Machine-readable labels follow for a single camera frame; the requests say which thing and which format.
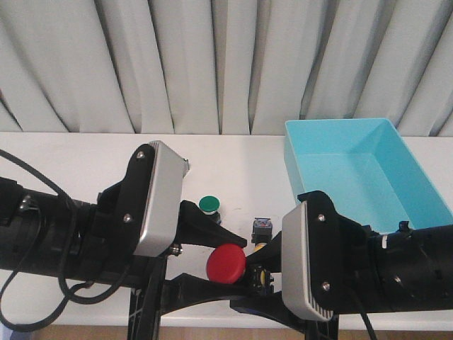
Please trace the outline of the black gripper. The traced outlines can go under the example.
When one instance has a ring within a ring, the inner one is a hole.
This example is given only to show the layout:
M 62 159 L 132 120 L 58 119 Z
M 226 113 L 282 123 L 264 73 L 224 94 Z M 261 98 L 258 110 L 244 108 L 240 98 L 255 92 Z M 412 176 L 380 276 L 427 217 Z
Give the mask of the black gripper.
M 188 200 L 180 203 L 178 241 L 175 236 L 169 248 L 155 257 L 127 255 L 126 243 L 120 241 L 121 231 L 115 221 L 120 182 L 100 193 L 96 210 L 107 220 L 102 221 L 97 217 L 90 232 L 106 239 L 106 268 L 108 271 L 118 271 L 113 282 L 129 285 L 132 278 L 138 280 L 130 293 L 128 339 L 157 339 L 162 314 L 207 302 L 230 302 L 259 296 L 241 285 L 214 283 L 187 273 L 165 280 L 168 256 L 178 252 L 180 244 L 211 248 L 224 244 L 235 244 L 241 248 L 247 245 L 246 239 L 215 223 L 194 202 Z
M 330 200 L 333 204 L 333 201 L 323 191 L 310 191 L 297 196 L 295 207 L 307 199 Z M 285 306 L 281 293 L 231 300 L 230 308 L 243 314 L 264 317 L 298 332 L 303 332 L 306 339 L 337 339 L 339 316 L 351 312 L 361 316 L 369 338 L 375 339 L 377 335 L 365 309 L 365 301 L 371 294 L 374 285 L 368 249 L 371 229 L 363 227 L 340 213 L 338 213 L 338 226 L 343 279 L 341 295 L 331 320 L 320 322 L 298 318 Z M 281 255 L 282 232 L 278 232 L 268 244 L 246 258 L 246 265 L 247 267 L 257 265 L 271 273 L 281 273 Z

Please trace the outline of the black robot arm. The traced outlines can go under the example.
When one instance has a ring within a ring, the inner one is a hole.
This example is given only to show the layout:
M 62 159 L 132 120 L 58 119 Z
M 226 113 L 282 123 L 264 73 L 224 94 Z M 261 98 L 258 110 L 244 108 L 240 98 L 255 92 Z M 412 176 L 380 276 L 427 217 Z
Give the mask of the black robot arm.
M 233 310 L 271 319 L 307 339 L 337 339 L 339 317 L 359 314 L 369 337 L 371 313 L 452 308 L 452 226 L 389 234 L 340 215 L 312 191 L 282 220 L 280 233 L 248 258 L 280 273 L 282 288 L 231 302 Z
M 67 279 L 63 299 L 46 318 L 32 324 L 1 323 L 17 332 L 47 327 L 68 302 L 97 304 L 118 288 L 131 288 L 128 337 L 156 339 L 161 316 L 175 310 L 165 279 L 168 248 L 155 255 L 137 253 L 151 201 L 144 187 L 121 181 L 105 189 L 96 204 L 72 200 L 60 188 L 53 194 L 1 180 L 1 267 Z

